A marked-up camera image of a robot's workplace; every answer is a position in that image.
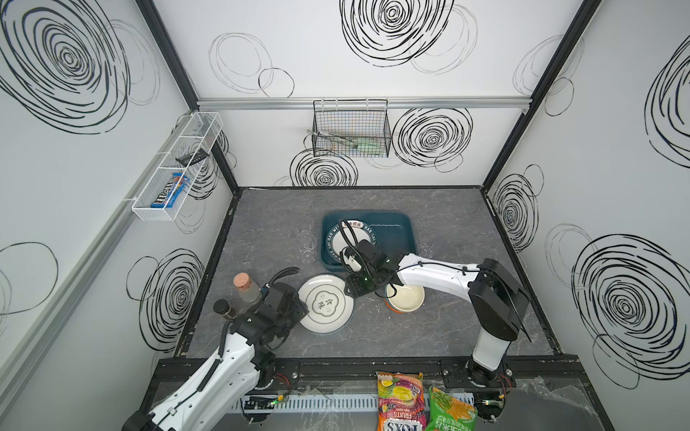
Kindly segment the teal rim hao wei plate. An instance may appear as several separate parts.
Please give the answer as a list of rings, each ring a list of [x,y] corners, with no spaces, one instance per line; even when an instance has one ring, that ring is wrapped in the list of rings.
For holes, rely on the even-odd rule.
[[[326,250],[337,263],[341,262],[340,252],[349,244],[357,245],[360,241],[366,240],[377,245],[377,235],[370,224],[354,219],[348,220],[347,223],[349,227],[337,223],[326,235]]]

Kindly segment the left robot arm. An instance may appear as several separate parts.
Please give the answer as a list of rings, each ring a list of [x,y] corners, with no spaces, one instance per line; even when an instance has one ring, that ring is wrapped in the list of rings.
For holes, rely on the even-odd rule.
[[[275,282],[267,294],[222,327],[219,346],[177,390],[149,412],[135,411],[124,430],[210,430],[244,395],[266,387],[275,370],[270,344],[307,316],[298,291]]]

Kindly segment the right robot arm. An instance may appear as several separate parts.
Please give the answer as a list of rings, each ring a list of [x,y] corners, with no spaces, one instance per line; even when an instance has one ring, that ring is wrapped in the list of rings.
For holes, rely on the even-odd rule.
[[[361,240],[346,246],[339,260],[349,275],[346,294],[360,297],[386,287],[424,287],[469,302],[481,325],[465,372],[478,387],[494,383],[510,344],[524,332],[530,295],[497,260],[460,264],[422,258],[414,253],[386,254]]]

